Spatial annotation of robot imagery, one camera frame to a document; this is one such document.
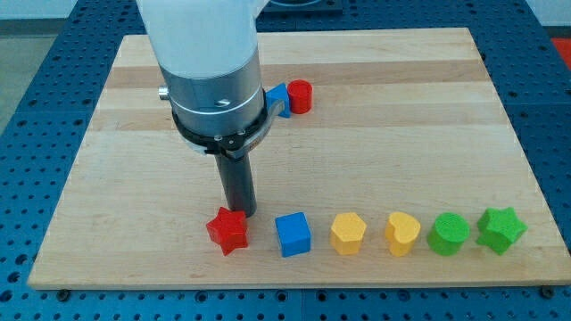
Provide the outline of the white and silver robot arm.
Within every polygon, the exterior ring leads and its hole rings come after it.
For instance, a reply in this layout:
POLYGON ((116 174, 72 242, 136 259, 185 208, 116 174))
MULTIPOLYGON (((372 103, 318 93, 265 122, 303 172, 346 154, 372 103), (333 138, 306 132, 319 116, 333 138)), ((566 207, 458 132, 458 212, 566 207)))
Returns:
POLYGON ((269 0, 137 0, 179 133, 239 160, 268 133, 256 19, 269 0))

